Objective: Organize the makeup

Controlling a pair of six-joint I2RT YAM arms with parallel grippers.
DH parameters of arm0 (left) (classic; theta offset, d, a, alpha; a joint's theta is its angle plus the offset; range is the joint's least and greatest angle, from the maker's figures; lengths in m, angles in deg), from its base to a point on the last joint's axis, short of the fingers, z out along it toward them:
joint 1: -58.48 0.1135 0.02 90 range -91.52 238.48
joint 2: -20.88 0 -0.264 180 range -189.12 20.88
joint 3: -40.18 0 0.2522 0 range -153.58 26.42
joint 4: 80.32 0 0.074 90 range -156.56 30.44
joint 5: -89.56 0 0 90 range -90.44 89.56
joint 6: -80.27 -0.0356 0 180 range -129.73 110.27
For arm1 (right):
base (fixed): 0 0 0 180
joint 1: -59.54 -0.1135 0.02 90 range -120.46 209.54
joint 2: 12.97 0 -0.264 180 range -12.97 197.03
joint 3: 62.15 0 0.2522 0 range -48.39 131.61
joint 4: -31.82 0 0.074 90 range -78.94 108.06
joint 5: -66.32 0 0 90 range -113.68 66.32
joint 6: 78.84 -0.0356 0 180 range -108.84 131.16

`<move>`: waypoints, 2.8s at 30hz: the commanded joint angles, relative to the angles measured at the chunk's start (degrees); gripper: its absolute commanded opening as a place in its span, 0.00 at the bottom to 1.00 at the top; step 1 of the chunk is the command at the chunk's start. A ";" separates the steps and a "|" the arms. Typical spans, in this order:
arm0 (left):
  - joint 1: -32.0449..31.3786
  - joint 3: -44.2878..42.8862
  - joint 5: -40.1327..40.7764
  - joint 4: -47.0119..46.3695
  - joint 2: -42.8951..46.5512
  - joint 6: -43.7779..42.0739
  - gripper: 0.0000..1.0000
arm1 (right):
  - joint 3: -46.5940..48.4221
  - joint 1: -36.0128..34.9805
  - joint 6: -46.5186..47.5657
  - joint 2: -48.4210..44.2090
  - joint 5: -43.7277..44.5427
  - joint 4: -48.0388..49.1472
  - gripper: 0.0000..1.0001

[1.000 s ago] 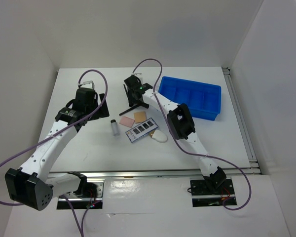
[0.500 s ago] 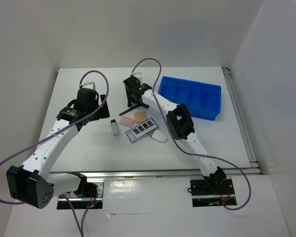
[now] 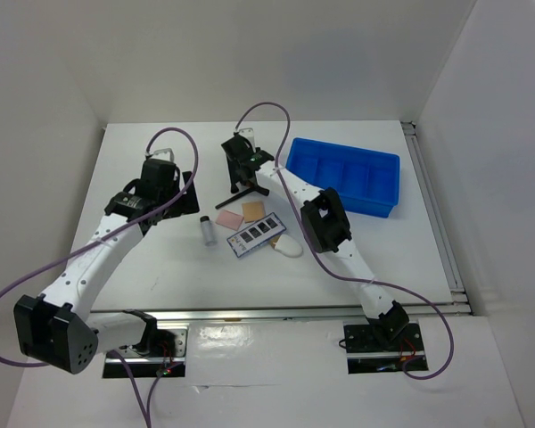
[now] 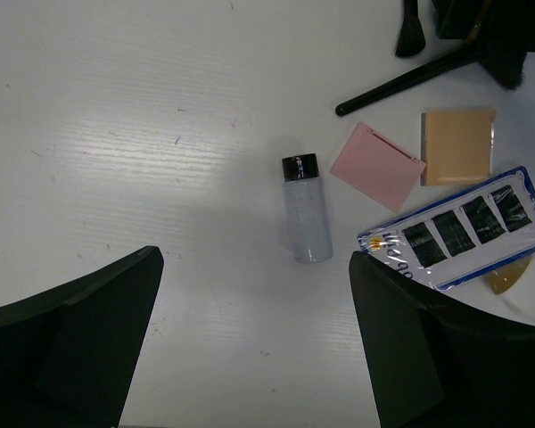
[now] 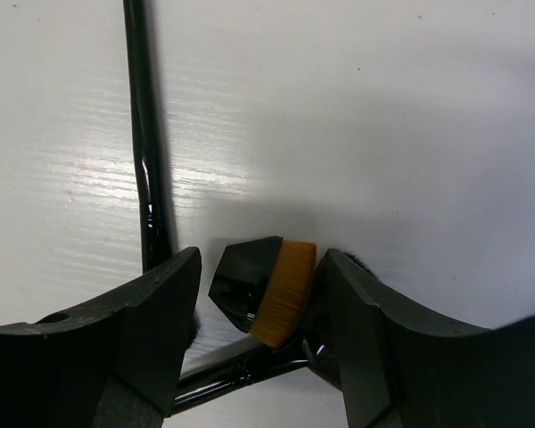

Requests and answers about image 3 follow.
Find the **black fan makeup brush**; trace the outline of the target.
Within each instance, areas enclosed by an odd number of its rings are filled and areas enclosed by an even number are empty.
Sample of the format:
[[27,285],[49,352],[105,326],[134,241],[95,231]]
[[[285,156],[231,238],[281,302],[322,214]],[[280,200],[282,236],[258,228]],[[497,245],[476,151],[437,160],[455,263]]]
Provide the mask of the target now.
[[216,210],[220,210],[224,207],[226,207],[227,205],[233,203],[233,202],[236,202],[240,199],[242,199],[244,196],[247,196],[251,193],[254,193],[255,192],[255,188],[254,187],[249,187],[249,188],[246,188],[245,190],[242,190],[241,192],[238,192],[238,193],[235,193],[233,196],[231,196],[230,198],[220,202],[219,204],[217,204],[215,206],[215,209]]

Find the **clear bottle black cap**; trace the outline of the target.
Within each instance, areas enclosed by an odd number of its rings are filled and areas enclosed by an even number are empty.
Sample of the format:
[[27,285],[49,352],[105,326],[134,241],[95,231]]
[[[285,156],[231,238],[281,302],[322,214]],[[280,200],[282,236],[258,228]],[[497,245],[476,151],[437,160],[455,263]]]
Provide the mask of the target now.
[[204,244],[209,246],[214,246],[217,243],[213,224],[210,221],[210,218],[208,216],[202,216],[200,217],[200,226],[202,231],[202,238],[204,241]]

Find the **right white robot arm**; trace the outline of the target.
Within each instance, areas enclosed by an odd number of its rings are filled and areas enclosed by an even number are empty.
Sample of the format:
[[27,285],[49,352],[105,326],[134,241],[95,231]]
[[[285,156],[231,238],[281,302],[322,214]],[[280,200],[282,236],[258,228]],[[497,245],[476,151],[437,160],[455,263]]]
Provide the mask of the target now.
[[306,243],[316,255],[325,255],[341,272],[330,275],[347,283],[358,298],[364,316],[371,325],[371,338],[382,350],[392,349],[402,338],[409,317],[387,287],[375,281],[375,275],[360,254],[350,230],[345,209],[336,190],[321,189],[276,164],[274,156],[252,146],[240,134],[224,142],[222,150],[231,180],[258,187],[266,195],[277,194],[298,211],[299,224]]

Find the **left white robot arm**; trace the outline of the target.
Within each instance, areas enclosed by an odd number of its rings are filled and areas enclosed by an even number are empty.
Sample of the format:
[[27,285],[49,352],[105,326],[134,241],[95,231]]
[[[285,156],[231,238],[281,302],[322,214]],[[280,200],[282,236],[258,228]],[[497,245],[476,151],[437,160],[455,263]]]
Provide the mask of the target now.
[[121,261],[163,219],[198,212],[192,171],[171,160],[148,158],[141,176],[116,193],[87,245],[37,297],[24,295],[13,315],[21,353],[71,374],[94,355],[121,347],[151,354],[174,336],[138,309],[95,315],[92,307]]

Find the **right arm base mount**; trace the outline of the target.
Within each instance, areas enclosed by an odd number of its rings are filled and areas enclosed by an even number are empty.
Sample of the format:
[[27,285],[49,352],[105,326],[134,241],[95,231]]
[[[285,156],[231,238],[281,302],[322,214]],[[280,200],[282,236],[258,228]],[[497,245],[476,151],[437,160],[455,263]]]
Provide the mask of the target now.
[[418,323],[410,323],[389,344],[382,345],[372,334],[370,325],[355,324],[343,327],[344,338],[338,341],[345,350],[350,375],[427,371],[428,363]]

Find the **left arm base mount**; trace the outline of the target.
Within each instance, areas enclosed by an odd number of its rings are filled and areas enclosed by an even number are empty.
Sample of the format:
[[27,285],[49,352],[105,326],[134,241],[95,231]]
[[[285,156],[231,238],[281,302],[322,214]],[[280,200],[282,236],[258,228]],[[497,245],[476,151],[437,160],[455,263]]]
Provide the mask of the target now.
[[168,378],[185,377],[189,326],[187,323],[159,321],[157,335],[149,347],[141,350],[141,336],[133,336],[131,327],[117,327],[101,331],[98,351],[103,355],[103,379],[128,377],[124,359],[135,378],[153,380],[157,375]]

